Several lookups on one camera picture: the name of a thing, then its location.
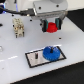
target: black component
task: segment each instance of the black component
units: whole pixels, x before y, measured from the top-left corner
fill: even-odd
[[[39,9],[41,10],[41,7],[39,7]]]
[[[59,38],[59,39],[62,39],[62,38]]]
[[[35,16],[35,13],[34,13],[34,10],[33,9],[28,9],[28,10],[25,10],[25,11],[21,11],[21,15],[23,16]]]
[[[16,3],[17,3],[17,0],[14,1],[14,4],[16,4]]]
[[[27,57],[27,55],[30,54],[30,53],[34,53],[34,52],[37,53],[38,51],[43,51],[43,49],[42,50],[38,50],[38,51],[33,51],[33,52],[30,52],[30,53],[25,53],[29,67],[30,68],[34,68],[34,67],[42,66],[42,65],[49,64],[49,63],[52,63],[52,62],[57,62],[57,61],[61,61],[61,60],[67,59],[66,56],[64,55],[64,53],[61,51],[61,49],[58,46],[57,46],[57,48],[60,50],[63,58],[59,58],[56,61],[49,61],[49,62],[45,62],[45,63],[42,63],[42,64],[38,64],[38,65],[35,65],[35,66],[31,66],[30,61],[29,61],[29,58]]]
[[[43,22],[44,22],[44,26],[43,26],[43,28],[42,28],[42,31],[43,31],[43,32],[46,32],[46,26],[47,26],[47,23],[46,23],[45,20],[44,20]]]
[[[61,30],[62,20],[60,18],[55,19],[55,24],[57,25],[58,30]]]
[[[35,53],[35,59],[38,59],[38,53]]]
[[[13,17],[14,15],[12,14],[12,17]]]
[[[24,32],[23,32],[23,37],[24,37]]]
[[[4,8],[4,5],[0,5],[0,7]],[[0,10],[0,14],[3,13],[3,10]]]
[[[51,48],[50,53],[53,53],[53,47]]]
[[[0,3],[4,3],[6,0],[0,0]]]
[[[0,27],[3,26],[3,24],[0,23]]]
[[[40,23],[40,26],[42,26],[42,23]]]
[[[32,21],[32,19],[30,21]]]
[[[59,30],[61,29],[62,20],[59,18]]]
[[[56,7],[59,7],[59,5],[56,5]]]

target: black base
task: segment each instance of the black base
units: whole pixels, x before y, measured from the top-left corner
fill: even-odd
[[[42,66],[42,65],[45,65],[45,64],[49,64],[49,63],[52,63],[52,62],[57,62],[57,61],[61,61],[61,60],[66,59],[66,56],[64,55],[64,53],[62,52],[62,50],[61,50],[58,46],[57,46],[57,48],[60,50],[60,52],[61,52],[63,58],[59,58],[59,59],[56,60],[56,61],[49,61],[49,62],[45,62],[45,63],[42,63],[42,64],[38,64],[38,65],[35,65],[35,66],[32,66],[32,65],[31,65],[31,63],[30,63],[30,61],[29,61],[29,58],[27,57],[27,54],[34,53],[34,52],[38,52],[38,51],[43,51],[43,49],[38,50],[38,51],[33,51],[33,52],[25,53],[29,67],[30,67],[30,68],[34,68],[34,67],[38,67],[38,66]]]

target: small white object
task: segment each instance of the small white object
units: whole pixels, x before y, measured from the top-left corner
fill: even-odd
[[[16,38],[17,36],[24,36],[24,25],[22,23],[22,20],[19,19],[13,19],[13,24],[14,24],[14,31],[16,34]]]
[[[3,51],[2,46],[0,46],[0,52],[2,52],[2,51]]]

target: table surface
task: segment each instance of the table surface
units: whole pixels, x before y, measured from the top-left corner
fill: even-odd
[[[71,19],[82,31],[84,31],[84,9],[70,11]],[[68,67],[53,70],[51,72],[28,78],[14,84],[84,84],[84,62]]]
[[[25,25],[25,30],[30,31],[31,33],[25,31],[25,37],[17,39],[15,38],[12,28],[13,18],[11,17],[11,15],[2,15],[0,18],[2,18],[0,19],[0,21],[4,24],[0,31],[0,44],[3,47],[3,52],[0,53],[1,83],[19,81],[84,60],[84,33],[68,18],[65,18],[61,31],[58,31],[54,34],[43,34],[41,27],[39,26],[39,21],[30,22],[30,18],[22,17]],[[58,63],[51,63],[30,69],[24,54],[30,50],[40,49],[48,45],[60,45],[60,48],[66,55],[67,59]]]

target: screw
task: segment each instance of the screw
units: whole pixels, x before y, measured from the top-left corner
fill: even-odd
[[[62,38],[59,38],[59,39],[62,39]]]
[[[32,20],[30,20],[30,21],[32,21]]]
[[[56,5],[56,7],[59,7],[59,5]]]
[[[41,7],[39,7],[39,9],[41,10]]]
[[[2,23],[0,23],[0,27],[1,27],[1,26],[3,26],[3,24],[2,24]]]

